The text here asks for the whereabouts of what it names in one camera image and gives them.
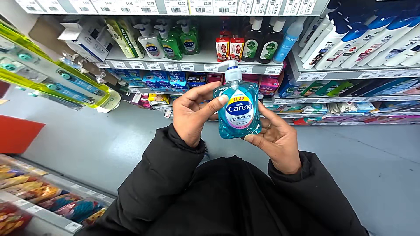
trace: white bottle cap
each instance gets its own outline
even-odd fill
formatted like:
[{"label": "white bottle cap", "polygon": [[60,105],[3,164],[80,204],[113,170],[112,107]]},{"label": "white bottle cap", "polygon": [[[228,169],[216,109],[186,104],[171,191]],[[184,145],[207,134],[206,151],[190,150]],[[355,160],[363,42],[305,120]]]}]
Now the white bottle cap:
[{"label": "white bottle cap", "polygon": [[255,17],[255,21],[254,21],[254,23],[252,24],[252,29],[253,30],[260,30],[260,28],[261,28],[261,23],[263,22],[262,21],[262,17],[261,16],[259,16],[259,17]]},{"label": "white bottle cap", "polygon": [[276,32],[280,32],[283,29],[283,25],[286,22],[284,18],[280,18],[274,24],[273,30]]}]

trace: bottle label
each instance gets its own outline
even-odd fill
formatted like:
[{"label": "bottle label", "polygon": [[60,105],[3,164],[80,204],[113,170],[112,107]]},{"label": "bottle label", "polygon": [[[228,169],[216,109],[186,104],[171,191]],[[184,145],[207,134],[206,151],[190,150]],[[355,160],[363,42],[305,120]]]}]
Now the bottle label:
[{"label": "bottle label", "polygon": [[263,50],[261,51],[260,59],[272,59],[274,56],[274,52],[277,50],[277,42],[270,41],[263,46]]},{"label": "bottle label", "polygon": [[191,39],[184,40],[184,48],[185,50],[192,52],[195,49],[195,43]]},{"label": "bottle label", "polygon": [[242,56],[246,58],[254,58],[255,53],[257,52],[257,48],[258,48],[257,41],[253,39],[247,40],[245,42],[244,52],[242,53]]},{"label": "bottle label", "polygon": [[234,92],[226,104],[226,120],[236,129],[248,127],[254,118],[254,108],[251,100],[239,89]]},{"label": "bottle label", "polygon": [[157,57],[160,54],[159,49],[153,43],[147,43],[146,50],[148,51],[150,55],[155,56],[155,57]]},{"label": "bottle label", "polygon": [[164,44],[162,47],[168,57],[171,58],[174,56],[173,49],[169,45]]}]

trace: white pump nozzle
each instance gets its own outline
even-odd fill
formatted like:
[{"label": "white pump nozzle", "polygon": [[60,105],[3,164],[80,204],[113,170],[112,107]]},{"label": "white pump nozzle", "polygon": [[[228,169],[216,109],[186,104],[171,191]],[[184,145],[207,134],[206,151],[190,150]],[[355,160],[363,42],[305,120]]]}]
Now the white pump nozzle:
[{"label": "white pump nozzle", "polygon": [[236,60],[227,60],[216,65],[217,68],[227,65],[228,68],[225,71],[226,82],[235,80],[242,80],[242,71],[238,68],[239,62]]}]

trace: blue spray bottle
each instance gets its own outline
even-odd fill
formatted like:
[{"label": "blue spray bottle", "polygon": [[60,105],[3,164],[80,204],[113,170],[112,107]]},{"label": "blue spray bottle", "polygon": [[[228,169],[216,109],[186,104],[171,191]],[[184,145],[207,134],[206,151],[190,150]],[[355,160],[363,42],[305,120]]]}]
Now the blue spray bottle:
[{"label": "blue spray bottle", "polygon": [[227,60],[216,67],[228,65],[226,84],[216,88],[213,96],[228,96],[228,102],[218,112],[219,133],[224,139],[244,137],[261,132],[258,112],[258,87],[256,83],[243,82],[236,60]]}]

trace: product display rack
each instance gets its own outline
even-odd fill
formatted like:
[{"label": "product display rack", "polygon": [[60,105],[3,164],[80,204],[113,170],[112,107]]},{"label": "product display rack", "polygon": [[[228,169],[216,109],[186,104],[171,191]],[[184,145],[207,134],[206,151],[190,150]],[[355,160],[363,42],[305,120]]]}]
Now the product display rack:
[{"label": "product display rack", "polygon": [[400,77],[419,77],[420,64],[414,66],[378,66],[371,67],[353,66],[349,69],[343,69],[340,66],[335,68],[327,67],[325,70],[318,71],[315,67],[310,70],[302,67],[301,58],[298,56],[302,48],[295,44],[288,54],[290,67],[296,81],[311,81],[311,80],[338,80],[338,79],[388,79]]}]

